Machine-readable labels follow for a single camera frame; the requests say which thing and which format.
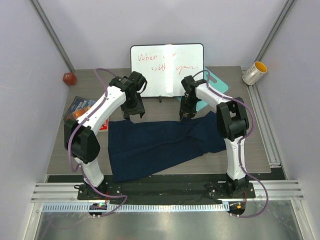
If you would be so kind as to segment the dark orange cover book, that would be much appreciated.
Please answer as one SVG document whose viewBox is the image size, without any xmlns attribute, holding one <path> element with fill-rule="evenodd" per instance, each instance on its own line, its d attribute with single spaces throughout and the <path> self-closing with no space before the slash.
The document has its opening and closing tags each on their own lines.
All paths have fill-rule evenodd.
<svg viewBox="0 0 320 240">
<path fill-rule="evenodd" d="M 87 112 L 87 108 L 79 108 L 79 109 L 69 109 L 65 115 L 63 116 L 63 121 L 66 122 L 67 120 L 76 120 L 80 116 L 82 116 L 84 113 Z"/>
</svg>

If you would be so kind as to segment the white whiteboard with red writing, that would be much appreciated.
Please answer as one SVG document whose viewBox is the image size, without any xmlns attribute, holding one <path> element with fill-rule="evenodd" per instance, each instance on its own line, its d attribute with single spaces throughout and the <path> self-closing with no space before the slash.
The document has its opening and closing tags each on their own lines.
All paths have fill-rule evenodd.
<svg viewBox="0 0 320 240">
<path fill-rule="evenodd" d="M 204 69 L 204 46 L 201 43 L 133 45 L 130 48 L 131 70 L 147 81 L 142 97 L 181 97 L 184 77 Z"/>
</svg>

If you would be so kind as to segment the aluminium rail frame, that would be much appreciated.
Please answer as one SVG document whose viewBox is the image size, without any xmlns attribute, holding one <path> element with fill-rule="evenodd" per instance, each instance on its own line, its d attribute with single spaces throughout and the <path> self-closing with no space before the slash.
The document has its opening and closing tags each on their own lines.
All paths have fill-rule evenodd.
<svg viewBox="0 0 320 240">
<path fill-rule="evenodd" d="M 301 201 L 304 199 L 297 180 L 278 179 L 283 176 L 279 167 L 271 173 L 271 179 L 262 181 L 250 181 L 253 184 L 255 198 L 227 198 L 208 199 L 182 198 L 168 199 L 161 196 L 155 199 L 137 198 L 128 201 L 128 195 L 110 195 L 105 199 L 78 199 L 79 191 L 75 182 L 49 182 L 38 183 L 35 186 L 31 201 L 43 203 L 43 211 L 47 212 L 89 212 L 94 217 L 100 217 L 107 213 L 126 212 L 205 212 L 227 211 L 229 215 L 244 217 L 246 205 L 257 201 L 258 211 L 261 212 L 266 203 L 272 201 Z"/>
</svg>

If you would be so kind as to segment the red paperback book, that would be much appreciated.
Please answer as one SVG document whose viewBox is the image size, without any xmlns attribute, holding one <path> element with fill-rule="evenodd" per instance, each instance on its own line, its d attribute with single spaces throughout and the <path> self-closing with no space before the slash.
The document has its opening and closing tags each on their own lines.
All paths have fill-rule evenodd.
<svg viewBox="0 0 320 240">
<path fill-rule="evenodd" d="M 106 119 L 105 122 L 100 127 L 100 132 L 107 132 L 109 130 L 109 119 Z"/>
</svg>

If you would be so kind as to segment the white mug yellow inside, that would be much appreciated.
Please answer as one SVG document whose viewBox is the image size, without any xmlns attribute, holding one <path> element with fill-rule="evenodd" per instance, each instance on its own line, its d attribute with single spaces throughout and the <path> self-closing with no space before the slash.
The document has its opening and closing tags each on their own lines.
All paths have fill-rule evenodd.
<svg viewBox="0 0 320 240">
<path fill-rule="evenodd" d="M 242 80 L 249 86 L 254 85 L 259 79 L 262 78 L 268 72 L 267 66 L 260 62 L 256 61 L 251 67 L 249 67 L 245 73 L 242 75 Z"/>
</svg>

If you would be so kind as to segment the dark blue t shirt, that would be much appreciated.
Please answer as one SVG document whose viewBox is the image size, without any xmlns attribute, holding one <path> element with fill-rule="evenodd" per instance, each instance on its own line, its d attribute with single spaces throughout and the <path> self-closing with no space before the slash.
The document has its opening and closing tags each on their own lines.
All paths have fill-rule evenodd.
<svg viewBox="0 0 320 240">
<path fill-rule="evenodd" d="M 111 121 L 108 155 L 116 182 L 138 180 L 206 153 L 226 150 L 217 115 L 181 121 Z"/>
</svg>

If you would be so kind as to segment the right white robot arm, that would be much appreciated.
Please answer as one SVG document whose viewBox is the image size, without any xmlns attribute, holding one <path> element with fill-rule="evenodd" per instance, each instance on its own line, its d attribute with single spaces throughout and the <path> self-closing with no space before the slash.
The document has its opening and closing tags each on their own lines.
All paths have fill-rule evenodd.
<svg viewBox="0 0 320 240">
<path fill-rule="evenodd" d="M 236 198 L 243 195 L 249 186 L 249 177 L 244 165 L 244 139 L 250 126 L 247 111 L 241 98 L 232 98 L 212 88 L 209 82 L 195 80 L 189 75 L 181 81 L 185 90 L 181 98 L 179 118 L 191 119 L 199 101 L 204 101 L 216 110 L 216 125 L 224 139 L 227 152 L 226 194 Z"/>
</svg>

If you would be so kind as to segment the blue nineteen eighty-four book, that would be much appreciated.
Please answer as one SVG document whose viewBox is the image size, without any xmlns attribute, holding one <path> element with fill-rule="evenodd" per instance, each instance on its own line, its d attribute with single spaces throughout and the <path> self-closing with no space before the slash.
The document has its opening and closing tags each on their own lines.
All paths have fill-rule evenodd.
<svg viewBox="0 0 320 240">
<path fill-rule="evenodd" d="M 70 113 L 80 111 L 80 110 L 88 111 L 95 103 L 96 103 L 95 100 L 76 96 L 72 104 L 70 105 L 68 111 Z"/>
</svg>

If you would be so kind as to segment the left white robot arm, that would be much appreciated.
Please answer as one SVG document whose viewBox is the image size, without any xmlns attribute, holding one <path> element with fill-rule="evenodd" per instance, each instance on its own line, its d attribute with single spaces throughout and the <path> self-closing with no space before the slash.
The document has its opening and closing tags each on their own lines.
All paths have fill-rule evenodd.
<svg viewBox="0 0 320 240">
<path fill-rule="evenodd" d="M 146 78 L 133 71 L 128 77 L 115 76 L 106 85 L 94 70 L 95 75 L 104 87 L 104 93 L 83 115 L 64 123 L 64 146 L 67 150 L 71 170 L 81 168 L 84 181 L 90 185 L 89 194 L 100 200 L 107 192 L 103 183 L 104 175 L 100 170 L 98 155 L 101 150 L 97 134 L 103 123 L 118 108 L 121 108 L 124 119 L 130 116 L 145 114 L 140 90 L 147 86 Z"/>
</svg>

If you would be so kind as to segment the red cube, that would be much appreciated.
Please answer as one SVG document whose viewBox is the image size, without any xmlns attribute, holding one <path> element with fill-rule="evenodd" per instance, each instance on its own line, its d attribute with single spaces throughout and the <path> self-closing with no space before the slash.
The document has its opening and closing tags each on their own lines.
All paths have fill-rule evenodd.
<svg viewBox="0 0 320 240">
<path fill-rule="evenodd" d="M 77 83 L 77 78 L 73 72 L 65 73 L 62 80 L 68 86 L 74 86 Z"/>
</svg>

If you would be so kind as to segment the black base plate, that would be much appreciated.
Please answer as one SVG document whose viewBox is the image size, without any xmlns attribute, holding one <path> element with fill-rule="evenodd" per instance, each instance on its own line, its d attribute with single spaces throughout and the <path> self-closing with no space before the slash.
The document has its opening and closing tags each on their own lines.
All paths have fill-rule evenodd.
<svg viewBox="0 0 320 240">
<path fill-rule="evenodd" d="M 91 187 L 88 183 L 74 186 L 78 190 L 79 200 L 102 200 L 98 192 L 106 195 L 128 195 L 128 201 L 134 199 L 167 199 L 190 196 L 205 199 L 253 199 L 256 197 L 253 184 L 249 178 L 232 182 L 225 174 L 176 174 L 176 175 L 152 175 L 139 180 L 115 182 L 111 175 L 106 175 L 102 183 L 97 187 Z"/>
</svg>

